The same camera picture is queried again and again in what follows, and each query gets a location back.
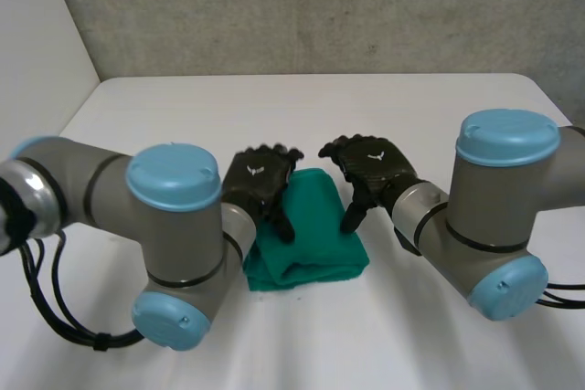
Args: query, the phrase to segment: black band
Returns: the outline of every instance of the black band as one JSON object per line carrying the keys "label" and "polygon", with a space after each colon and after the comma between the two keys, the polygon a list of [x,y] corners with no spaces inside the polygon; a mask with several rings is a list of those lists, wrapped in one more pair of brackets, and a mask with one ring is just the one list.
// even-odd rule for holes
{"label": "black band", "polygon": [[448,221],[445,221],[445,224],[447,226],[447,230],[449,231],[452,237],[454,237],[467,247],[473,248],[475,250],[487,251],[488,253],[515,253],[518,250],[523,250],[528,246],[528,239],[526,241],[523,241],[519,244],[514,244],[512,246],[490,246],[488,244],[482,244],[480,242],[473,241],[472,239],[461,235],[453,227],[451,227]]}
{"label": "black band", "polygon": [[146,271],[146,272],[147,272],[150,280],[158,283],[159,285],[161,285],[163,287],[188,288],[188,287],[195,287],[196,285],[199,285],[200,283],[206,282],[206,281],[210,280],[211,278],[213,278],[216,274],[219,273],[219,271],[221,270],[221,267],[223,267],[225,261],[226,261],[226,251],[225,251],[225,247],[224,247],[224,252],[223,252],[223,255],[221,255],[221,259],[219,260],[219,263],[208,274],[204,274],[203,276],[200,276],[198,278],[194,278],[191,280],[180,280],[178,282],[169,281],[169,280],[162,280],[162,279],[157,278],[153,274],[151,274],[149,271]]}
{"label": "black band", "polygon": [[419,223],[417,224],[417,228],[414,231],[414,246],[416,248],[419,247],[419,239],[420,239],[420,234],[422,233],[422,229],[427,225],[427,223],[429,222],[429,220],[437,213],[437,212],[441,212],[443,209],[447,208],[448,203],[445,201],[444,203],[440,203],[439,205],[436,205],[434,208],[432,208],[429,212],[427,212],[426,214],[424,214],[424,217],[419,221]]}
{"label": "black band", "polygon": [[[232,247],[234,247],[234,249],[236,250],[236,253],[238,253],[239,261],[241,263],[243,261],[243,255],[241,252],[241,248],[239,247],[236,240],[232,236],[227,234],[226,232],[223,232],[223,237],[226,239],[226,241],[228,241],[230,243],[230,245]],[[226,261],[226,254],[227,254],[227,251],[226,251],[226,247],[224,246],[223,255],[221,256],[221,260],[219,261],[219,263],[208,274],[205,274],[203,276],[200,276],[198,278],[191,279],[191,280],[182,280],[182,281],[178,281],[178,282],[173,282],[173,281],[169,281],[169,280],[159,279],[156,276],[153,276],[150,272],[148,272],[148,271],[146,271],[146,272],[147,272],[150,280],[158,283],[159,285],[161,285],[163,287],[167,287],[167,288],[195,287],[196,285],[199,285],[200,283],[203,283],[207,280],[210,280],[216,274],[219,273],[219,271],[221,270],[221,267],[224,265],[224,263]]]}
{"label": "black band", "polygon": [[55,180],[55,177],[53,177],[53,175],[48,171],[48,169],[45,166],[43,166],[36,160],[29,159],[28,157],[20,157],[17,160],[19,162],[26,163],[28,166],[33,168],[48,183],[48,185],[53,191],[53,194],[55,195],[55,198],[57,198],[58,212],[60,215],[60,227],[64,227],[67,218],[69,217],[69,210],[67,208],[67,200],[63,195],[63,191],[61,191],[61,186],[59,186],[59,183],[57,182],[57,180]]}
{"label": "black band", "polygon": [[568,128],[570,130],[573,130],[574,132],[578,132],[581,136],[585,137],[585,129],[582,129],[581,127],[576,127],[575,125],[570,125],[564,128]]}
{"label": "black band", "polygon": [[234,247],[234,250],[236,250],[236,253],[238,253],[239,263],[243,264],[244,255],[242,254],[241,248],[239,247],[239,244],[236,242],[236,240],[227,232],[223,232],[223,238],[228,241],[232,247]]}
{"label": "black band", "polygon": [[35,214],[27,209],[15,188],[4,178],[0,178],[0,206],[6,213],[4,231],[10,237],[10,245],[3,253],[5,254],[27,242],[37,219]]}
{"label": "black band", "polygon": [[112,162],[118,160],[121,157],[125,157],[124,154],[114,154],[105,159],[101,162],[93,172],[90,181],[88,182],[88,186],[85,188],[85,193],[83,194],[83,214],[85,215],[88,225],[99,228],[98,224],[95,222],[95,218],[93,217],[93,213],[91,212],[91,196],[93,195],[93,189],[95,189],[96,183],[98,183],[98,179],[100,178],[101,173],[110,165]]}

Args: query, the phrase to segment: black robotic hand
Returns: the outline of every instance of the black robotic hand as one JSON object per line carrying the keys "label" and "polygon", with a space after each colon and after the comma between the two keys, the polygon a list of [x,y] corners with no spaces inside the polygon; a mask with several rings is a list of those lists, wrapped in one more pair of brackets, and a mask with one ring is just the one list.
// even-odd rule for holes
{"label": "black robotic hand", "polygon": [[279,143],[237,153],[223,180],[221,201],[244,209],[256,227],[266,220],[282,241],[293,241],[294,229],[282,210],[282,194],[297,161],[303,158],[296,148],[289,151]]}
{"label": "black robotic hand", "polygon": [[354,186],[352,203],[340,226],[344,233],[356,231],[368,209],[384,206],[391,214],[400,194],[421,181],[394,143],[379,137],[341,136],[324,146],[319,157],[331,157]]}

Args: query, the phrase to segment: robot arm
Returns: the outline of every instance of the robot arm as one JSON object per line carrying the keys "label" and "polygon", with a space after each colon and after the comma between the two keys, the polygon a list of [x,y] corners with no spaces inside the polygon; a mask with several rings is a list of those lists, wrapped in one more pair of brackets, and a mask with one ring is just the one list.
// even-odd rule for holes
{"label": "robot arm", "polygon": [[[323,153],[332,144],[322,150],[354,185],[354,203],[367,200],[346,216],[358,210],[363,217],[368,208],[384,206],[400,244],[425,257],[490,320],[513,317],[537,302],[548,273],[527,250],[528,240],[538,211],[585,205],[583,131],[559,129],[529,111],[474,113],[457,141],[449,195],[420,180],[396,147],[382,141],[342,138],[333,153]],[[370,151],[374,143],[393,152],[387,163]],[[357,227],[359,221],[346,223]]]}
{"label": "robot arm", "polygon": [[[222,203],[217,163],[194,145],[157,145],[131,157],[59,137],[28,142],[0,164],[0,251],[75,222],[138,241],[148,283],[133,305],[133,323],[154,343],[191,349],[216,316],[257,224],[271,212],[262,207],[282,194],[302,158],[277,149],[237,155],[231,187],[223,191],[232,202]],[[273,181],[246,192],[238,186],[245,175],[239,168],[247,172],[250,156],[270,162]]]}

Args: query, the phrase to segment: gray robot arm segment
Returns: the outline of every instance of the gray robot arm segment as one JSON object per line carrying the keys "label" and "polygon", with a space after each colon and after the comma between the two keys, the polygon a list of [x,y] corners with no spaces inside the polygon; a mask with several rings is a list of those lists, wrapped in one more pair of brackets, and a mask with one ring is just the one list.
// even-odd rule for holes
{"label": "gray robot arm segment", "polygon": [[149,281],[134,324],[177,350],[205,335],[256,237],[243,209],[221,203],[215,159],[192,145],[158,145],[132,158],[47,138],[2,163],[0,181],[32,212],[31,237],[81,222],[138,241]]}
{"label": "gray robot arm segment", "polygon": [[585,206],[585,130],[562,127],[560,146],[542,184],[540,210]]}
{"label": "gray robot arm segment", "polygon": [[474,113],[462,125],[449,196],[424,182],[392,207],[399,239],[485,317],[513,317],[548,283],[527,250],[537,212],[585,204],[584,153],[578,129],[558,129],[542,115]]}

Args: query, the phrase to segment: light blue joint cap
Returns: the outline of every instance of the light blue joint cap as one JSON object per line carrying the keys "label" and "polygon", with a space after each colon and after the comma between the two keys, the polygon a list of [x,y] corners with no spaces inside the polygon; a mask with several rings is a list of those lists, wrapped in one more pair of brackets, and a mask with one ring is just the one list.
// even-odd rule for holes
{"label": "light blue joint cap", "polygon": [[126,183],[136,198],[168,212],[204,209],[221,195],[216,159],[186,143],[156,145],[136,154]]}
{"label": "light blue joint cap", "polygon": [[211,327],[193,305],[162,292],[143,292],[132,308],[134,326],[144,338],[175,351],[196,347]]}
{"label": "light blue joint cap", "polygon": [[22,154],[22,152],[28,148],[29,146],[34,145],[37,142],[45,141],[46,139],[58,139],[58,136],[36,136],[31,137],[30,139],[26,139],[25,141],[21,142],[11,153],[10,158],[16,159]]}
{"label": "light blue joint cap", "polygon": [[456,149],[468,162],[504,168],[538,162],[559,145],[558,125],[547,116],[526,110],[492,109],[465,118]]}
{"label": "light blue joint cap", "polygon": [[524,256],[485,276],[467,301],[489,320],[506,320],[534,305],[547,284],[548,272],[540,259]]}

